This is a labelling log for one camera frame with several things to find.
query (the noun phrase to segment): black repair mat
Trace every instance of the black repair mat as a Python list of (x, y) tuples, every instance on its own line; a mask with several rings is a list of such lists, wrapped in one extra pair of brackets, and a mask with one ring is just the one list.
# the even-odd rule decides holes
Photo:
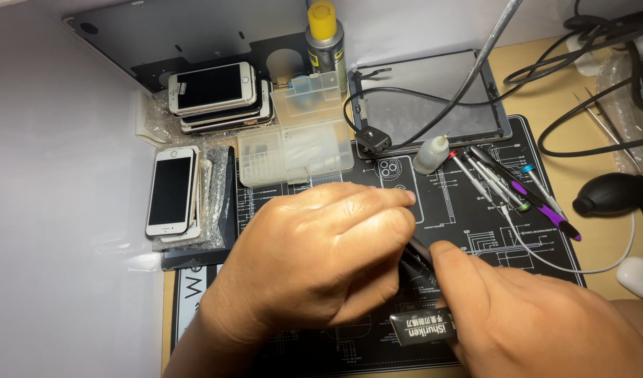
[[(535, 163), (544, 184), (550, 188), (543, 164), (536, 158), (538, 154), (527, 120), (522, 116), (510, 116), (509, 119), (514, 131), (513, 138), (482, 147), (513, 171)], [(422, 176), (412, 170), (413, 157), (404, 155), (377, 161), (355, 158), (351, 173), (314, 179), (306, 184), (249, 189), (238, 182), (239, 229), (242, 230), (269, 199), (299, 193), (326, 182), (343, 181), (402, 188), (418, 195), (418, 202), (411, 211), (418, 222), (417, 238), (425, 245), (438, 240), (449, 240), (466, 253), (476, 255), (493, 266), (520, 268), (585, 286), (583, 277), (579, 274), (558, 271), (531, 258), (516, 241), (506, 220), (497, 210), (487, 207), (488, 203), (480, 197), (454, 162), (447, 161), (435, 173)], [(517, 176), (527, 185), (530, 184), (528, 177)], [(529, 210), (522, 217), (511, 212), (511, 217), (522, 239), (533, 251), (564, 268), (578, 268), (569, 239), (539, 211)], [(195, 297), (201, 291), (194, 291), (193, 286), (209, 285), (217, 271), (211, 266), (204, 270), (206, 272), (178, 271), (175, 314), (183, 313), (185, 307), (188, 312), (195, 310)], [(440, 296), (438, 288), (427, 286), (425, 280), (418, 278), (417, 272), (403, 263), (400, 275), (399, 293), (387, 304), (354, 324), (328, 330), (285, 331), (269, 340), (256, 359), (254, 376), (315, 377), (458, 365), (445, 342), (409, 347), (398, 344), (389, 323), (389, 315), (433, 307)], [(186, 325), (174, 320), (173, 324), (174, 343)]]

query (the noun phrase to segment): phone screen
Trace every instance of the phone screen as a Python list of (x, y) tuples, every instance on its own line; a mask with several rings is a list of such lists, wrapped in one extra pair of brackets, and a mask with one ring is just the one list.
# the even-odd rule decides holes
[(239, 64), (177, 75), (177, 83), (185, 87), (177, 99), (179, 109), (242, 98)]
[(156, 162), (154, 189), (151, 193), (149, 225), (182, 223), (186, 219), (191, 158)]

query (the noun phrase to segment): yellow spray cap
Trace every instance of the yellow spray cap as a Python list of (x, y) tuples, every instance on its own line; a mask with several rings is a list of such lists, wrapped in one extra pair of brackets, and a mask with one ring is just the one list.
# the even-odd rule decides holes
[(315, 1), (308, 9), (308, 20), (312, 37), (317, 40), (330, 39), (338, 30), (338, 23), (335, 21), (335, 9), (329, 1)]

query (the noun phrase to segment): blue screwdriver cap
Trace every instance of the blue screwdriver cap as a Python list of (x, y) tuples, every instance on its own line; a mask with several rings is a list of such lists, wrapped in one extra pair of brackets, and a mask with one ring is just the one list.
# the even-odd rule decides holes
[(527, 172), (529, 172), (529, 171), (533, 170), (534, 168), (536, 168), (536, 166), (535, 166), (534, 164), (529, 164), (527, 167), (522, 168), (522, 169), (520, 170), (520, 173), (525, 174), (525, 173), (527, 173)]

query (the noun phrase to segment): plastic storage box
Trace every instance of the plastic storage box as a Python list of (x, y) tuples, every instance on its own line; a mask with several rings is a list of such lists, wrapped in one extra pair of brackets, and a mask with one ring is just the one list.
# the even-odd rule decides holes
[(337, 73), (291, 82), (271, 94), (276, 125), (238, 134), (240, 181), (249, 188), (299, 184), (354, 167)]

